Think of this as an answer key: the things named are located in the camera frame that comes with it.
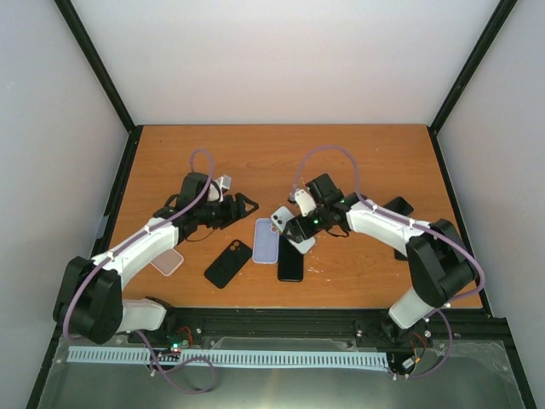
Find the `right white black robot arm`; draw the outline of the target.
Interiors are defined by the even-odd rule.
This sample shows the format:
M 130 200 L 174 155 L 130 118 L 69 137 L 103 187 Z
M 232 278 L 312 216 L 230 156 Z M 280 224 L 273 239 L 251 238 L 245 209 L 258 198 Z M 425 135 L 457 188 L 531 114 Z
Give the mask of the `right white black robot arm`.
M 411 286 L 388 310 L 383 330 L 390 338 L 462 298 L 470 283 L 484 281 L 482 267 L 445 219 L 414 220 L 358 192 L 346 195 L 328 174 L 295 188 L 289 201 L 300 213 L 284 223 L 283 235 L 295 243 L 339 227 L 345 235 L 360 233 L 376 239 L 406 259 Z

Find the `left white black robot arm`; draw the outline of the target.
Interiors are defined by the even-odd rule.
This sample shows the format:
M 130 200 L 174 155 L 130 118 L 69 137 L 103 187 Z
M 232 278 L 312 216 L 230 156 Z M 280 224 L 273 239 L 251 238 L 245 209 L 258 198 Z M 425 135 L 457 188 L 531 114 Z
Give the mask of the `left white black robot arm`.
M 198 227 L 221 230 L 258 210 L 242 193 L 230 194 L 231 179 L 191 172 L 181 190 L 156 210 L 143 228 L 90 259 L 66 265 L 54 306 L 54 320 L 66 339 L 85 337 L 103 344 L 120 332 L 147 331 L 159 343 L 171 341 L 177 322 L 157 298 L 123 299 L 124 287 L 147 265 L 186 241 Z

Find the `lavender phone case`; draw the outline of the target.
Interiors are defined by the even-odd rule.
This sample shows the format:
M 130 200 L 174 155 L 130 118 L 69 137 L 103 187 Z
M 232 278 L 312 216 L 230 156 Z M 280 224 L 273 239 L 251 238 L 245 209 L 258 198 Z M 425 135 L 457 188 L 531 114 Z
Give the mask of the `lavender phone case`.
M 257 264 L 275 264 L 278 261 L 279 230 L 270 219 L 255 221 L 252 260 Z

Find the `white phone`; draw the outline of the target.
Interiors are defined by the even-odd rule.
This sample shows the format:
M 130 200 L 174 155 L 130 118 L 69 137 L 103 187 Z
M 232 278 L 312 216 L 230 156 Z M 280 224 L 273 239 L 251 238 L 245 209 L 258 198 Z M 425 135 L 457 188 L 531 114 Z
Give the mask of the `white phone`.
M 284 230 L 286 229 L 286 223 L 293 219 L 295 216 L 290 212 L 290 210 L 285 206 L 280 206 L 274 213 L 271 215 L 271 221 L 273 225 L 279 230 L 281 236 L 286 239 L 284 235 Z M 288 239 L 288 242 L 302 255 L 307 254 L 316 244 L 316 239 L 311 237 L 306 239 L 301 243 L 297 243 L 292 239 Z

